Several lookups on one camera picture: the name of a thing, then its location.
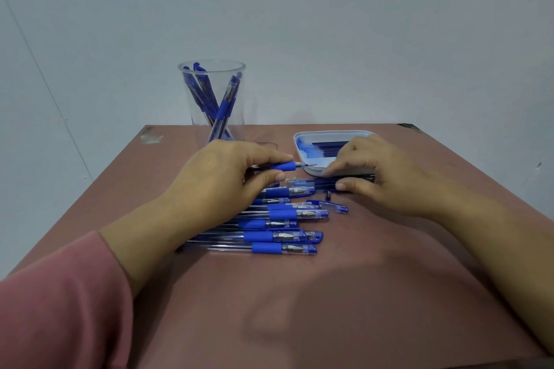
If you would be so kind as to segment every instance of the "table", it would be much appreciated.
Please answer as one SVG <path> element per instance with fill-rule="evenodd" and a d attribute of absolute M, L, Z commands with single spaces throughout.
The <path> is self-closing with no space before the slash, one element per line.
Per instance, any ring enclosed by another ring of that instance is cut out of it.
<path fill-rule="evenodd" d="M 425 168 L 554 228 L 417 129 L 253 125 L 246 139 L 294 153 L 295 133 L 331 129 L 373 131 Z M 16 270 L 162 194 L 195 151 L 191 126 L 144 128 Z M 332 200 L 350 213 L 303 225 L 325 233 L 317 256 L 195 249 L 165 261 L 136 299 L 131 367 L 428 369 L 545 355 L 442 227 L 351 194 Z"/>

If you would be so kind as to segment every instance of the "person's left hand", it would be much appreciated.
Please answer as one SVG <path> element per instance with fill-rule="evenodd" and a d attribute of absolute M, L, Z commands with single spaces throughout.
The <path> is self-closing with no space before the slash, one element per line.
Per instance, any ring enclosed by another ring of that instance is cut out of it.
<path fill-rule="evenodd" d="M 285 180 L 282 171 L 268 170 L 245 181 L 246 168 L 292 160 L 292 155 L 256 143 L 214 140 L 189 159 L 160 199 L 193 236 L 231 219 L 267 185 Z"/>

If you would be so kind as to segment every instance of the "pink shirt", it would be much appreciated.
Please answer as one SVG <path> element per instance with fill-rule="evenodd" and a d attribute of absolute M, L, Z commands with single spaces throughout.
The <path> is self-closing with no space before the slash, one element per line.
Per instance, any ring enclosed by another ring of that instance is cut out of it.
<path fill-rule="evenodd" d="M 0 366 L 126 367 L 132 312 L 123 269 L 91 232 L 0 282 Z"/>

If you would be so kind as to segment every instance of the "person's right arm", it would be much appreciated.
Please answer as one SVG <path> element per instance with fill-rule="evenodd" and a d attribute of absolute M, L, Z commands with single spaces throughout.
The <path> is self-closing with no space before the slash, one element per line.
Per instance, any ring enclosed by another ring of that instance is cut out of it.
<path fill-rule="evenodd" d="M 376 183 L 346 177 L 337 182 L 337 190 L 441 224 L 481 262 L 518 315 L 554 353 L 554 233 L 423 170 L 376 135 L 346 144 L 325 175 L 350 166 L 375 168 Z"/>

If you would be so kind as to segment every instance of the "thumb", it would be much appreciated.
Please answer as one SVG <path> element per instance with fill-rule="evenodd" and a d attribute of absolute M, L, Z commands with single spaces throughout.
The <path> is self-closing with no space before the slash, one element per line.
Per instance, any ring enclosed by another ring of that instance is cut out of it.
<path fill-rule="evenodd" d="M 244 183 L 244 193 L 247 197 L 254 198 L 269 184 L 276 181 L 285 181 L 285 173 L 278 169 L 270 169 L 255 174 Z"/>
<path fill-rule="evenodd" d="M 381 189 L 377 184 L 362 178 L 343 178 L 337 181 L 335 188 L 338 191 L 350 191 L 374 200 L 379 197 L 379 190 Z"/>

